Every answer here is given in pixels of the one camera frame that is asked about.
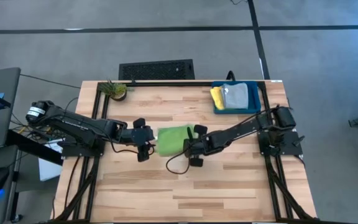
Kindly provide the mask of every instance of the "green cloth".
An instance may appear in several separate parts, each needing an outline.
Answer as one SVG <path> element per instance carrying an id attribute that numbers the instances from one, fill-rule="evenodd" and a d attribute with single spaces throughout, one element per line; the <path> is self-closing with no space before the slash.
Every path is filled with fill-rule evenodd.
<path id="1" fill-rule="evenodd" d="M 187 127 L 191 129 L 193 138 L 197 137 L 194 132 L 194 125 L 185 125 L 174 128 L 160 128 L 158 130 L 158 154 L 160 156 L 174 156 L 183 151 L 183 142 L 189 138 Z"/>

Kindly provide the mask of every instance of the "concrete floor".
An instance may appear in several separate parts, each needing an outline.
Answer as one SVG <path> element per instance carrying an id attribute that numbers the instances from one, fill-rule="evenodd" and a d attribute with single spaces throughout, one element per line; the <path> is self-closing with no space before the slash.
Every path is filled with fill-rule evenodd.
<path id="1" fill-rule="evenodd" d="M 358 0 L 254 3 L 260 26 L 358 24 Z M 250 25 L 248 5 L 230 0 L 0 1 L 0 29 Z M 358 116 L 358 30 L 261 35 L 270 77 L 284 81 L 297 130 L 306 136 L 306 171 L 318 216 L 358 223 L 358 128 L 347 124 Z M 224 78 L 228 70 L 237 79 L 262 79 L 252 31 L 0 34 L 0 68 L 20 67 L 23 74 L 77 86 L 117 79 L 120 63 L 182 58 L 194 60 L 197 79 Z M 66 105 L 76 96 L 76 89 L 21 77 L 14 113 L 24 121 L 33 101 Z M 49 217 L 55 184 L 22 194 L 21 223 Z"/>

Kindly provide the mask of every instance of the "yellow cloth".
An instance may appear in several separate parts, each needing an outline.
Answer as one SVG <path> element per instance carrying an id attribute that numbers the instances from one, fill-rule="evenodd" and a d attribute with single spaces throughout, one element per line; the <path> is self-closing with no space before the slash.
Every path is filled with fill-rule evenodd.
<path id="1" fill-rule="evenodd" d="M 224 110 L 223 97 L 222 97 L 222 87 L 214 87 L 210 90 L 212 99 L 214 99 L 215 106 L 218 110 Z"/>

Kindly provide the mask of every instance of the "plant pot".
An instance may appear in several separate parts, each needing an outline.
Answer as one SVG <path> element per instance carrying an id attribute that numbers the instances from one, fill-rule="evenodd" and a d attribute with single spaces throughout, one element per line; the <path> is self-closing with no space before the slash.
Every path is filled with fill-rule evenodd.
<path id="1" fill-rule="evenodd" d="M 125 93 L 118 98 L 113 98 L 113 97 L 110 97 L 110 98 L 112 98 L 115 101 L 122 101 L 122 100 L 125 100 L 126 97 L 127 97 L 127 91 L 125 91 Z"/>

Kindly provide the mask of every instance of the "wooden table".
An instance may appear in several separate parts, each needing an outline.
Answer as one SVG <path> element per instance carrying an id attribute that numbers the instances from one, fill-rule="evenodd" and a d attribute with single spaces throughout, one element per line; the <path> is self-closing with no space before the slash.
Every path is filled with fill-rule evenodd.
<path id="1" fill-rule="evenodd" d="M 98 82 L 83 82 L 76 113 L 91 116 Z M 265 81 L 270 107 L 288 106 L 282 82 Z M 128 122 L 145 118 L 157 135 L 158 128 L 202 124 L 208 131 L 225 129 L 247 115 L 216 115 L 208 86 L 135 87 L 122 102 L 109 101 L 107 117 Z M 99 104 L 98 118 L 101 116 Z M 114 146 L 119 149 L 135 149 Z M 66 159 L 56 192 L 57 215 L 63 210 L 68 179 L 76 158 Z M 80 159 L 69 201 L 80 179 Z M 165 169 L 166 157 L 157 153 L 146 162 L 137 162 L 132 153 L 113 153 L 106 144 L 100 160 L 91 222 L 251 222 L 274 221 L 272 199 L 264 158 L 256 134 L 233 142 L 222 153 L 204 158 L 204 166 L 190 167 L 183 175 Z M 282 156 L 289 191 L 311 216 L 316 216 L 303 164 L 293 156 Z M 183 156 L 170 163 L 171 169 L 184 170 Z M 85 215 L 85 192 L 80 218 Z M 278 190 L 281 214 L 285 207 Z"/>

